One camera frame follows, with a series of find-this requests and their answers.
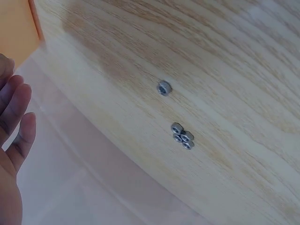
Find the finger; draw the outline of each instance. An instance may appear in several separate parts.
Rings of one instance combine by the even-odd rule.
[[[24,115],[31,99],[31,87],[28,84],[20,85],[8,106],[0,116],[0,145],[9,138]]]
[[[9,79],[7,84],[0,90],[0,115],[6,109],[17,87],[23,84],[23,77],[15,75]]]
[[[0,79],[12,76],[14,73],[15,61],[6,58],[3,54],[0,54]]]
[[[6,151],[16,173],[19,172],[32,147],[36,137],[36,126],[36,116],[33,112],[24,115],[20,123],[19,133]]]

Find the wooden surface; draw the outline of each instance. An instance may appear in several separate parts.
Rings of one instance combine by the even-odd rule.
[[[0,53],[18,67],[38,48],[39,38],[27,0],[0,0]]]
[[[300,223],[298,0],[35,3],[37,66],[154,179],[215,225]]]

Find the metal nut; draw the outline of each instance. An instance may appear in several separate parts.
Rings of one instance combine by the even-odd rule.
[[[158,83],[157,90],[162,96],[168,96],[172,91],[172,87],[167,81],[161,81]]]
[[[185,130],[181,132],[180,136],[181,136],[183,142],[190,142],[194,139],[194,135],[192,135],[191,132],[188,132]]]
[[[191,150],[195,146],[194,142],[183,142],[182,145],[187,150]]]
[[[173,138],[174,138],[175,141],[177,141],[179,143],[182,143],[182,138],[180,137],[180,135],[173,134]]]
[[[171,126],[171,130],[174,134],[180,135],[181,132],[183,131],[183,127],[179,123],[173,123]]]

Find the cluster of nuts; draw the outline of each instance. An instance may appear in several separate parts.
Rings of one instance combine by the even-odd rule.
[[[191,150],[194,147],[194,136],[190,132],[185,131],[182,125],[179,123],[173,123],[171,129],[173,131],[173,138],[175,141],[182,143],[185,149]]]

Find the orange object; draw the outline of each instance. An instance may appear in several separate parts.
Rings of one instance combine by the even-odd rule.
[[[28,0],[0,0],[0,53],[23,63],[39,45]]]

